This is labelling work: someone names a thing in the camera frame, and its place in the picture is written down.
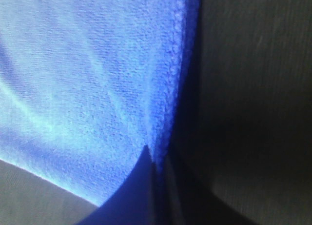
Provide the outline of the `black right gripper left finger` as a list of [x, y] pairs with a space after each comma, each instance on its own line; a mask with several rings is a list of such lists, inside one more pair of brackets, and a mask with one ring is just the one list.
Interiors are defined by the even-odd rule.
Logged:
[[118, 190], [79, 225], [155, 225], [155, 166], [148, 146]]

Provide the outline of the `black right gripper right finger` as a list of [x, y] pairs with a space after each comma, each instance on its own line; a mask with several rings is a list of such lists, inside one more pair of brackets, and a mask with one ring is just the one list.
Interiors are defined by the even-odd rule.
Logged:
[[242, 225], [244, 217], [207, 190], [178, 156], [165, 158], [172, 225]]

